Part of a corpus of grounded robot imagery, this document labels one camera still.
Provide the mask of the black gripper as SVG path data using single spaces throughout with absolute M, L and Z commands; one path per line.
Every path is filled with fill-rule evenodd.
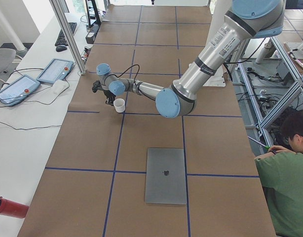
M 106 101 L 105 101 L 105 103 L 107 105 L 109 105 L 109 104 L 113 105 L 114 104 L 115 95 L 112 92 L 110 92 L 109 90 L 104 90 L 104 94 L 105 94 L 105 96 L 107 98 Z

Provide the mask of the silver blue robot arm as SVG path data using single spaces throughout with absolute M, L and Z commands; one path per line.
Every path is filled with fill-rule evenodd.
M 284 0 L 232 1 L 224 14 L 224 23 L 181 78 L 169 87 L 121 78 L 102 63 L 97 66 L 99 79 L 93 83 L 92 91 L 103 91 L 109 105 L 114 104 L 116 96 L 130 91 L 154 100 L 157 111 L 165 118 L 187 115 L 196 106 L 198 90 L 244 40 L 281 34 L 285 6 Z

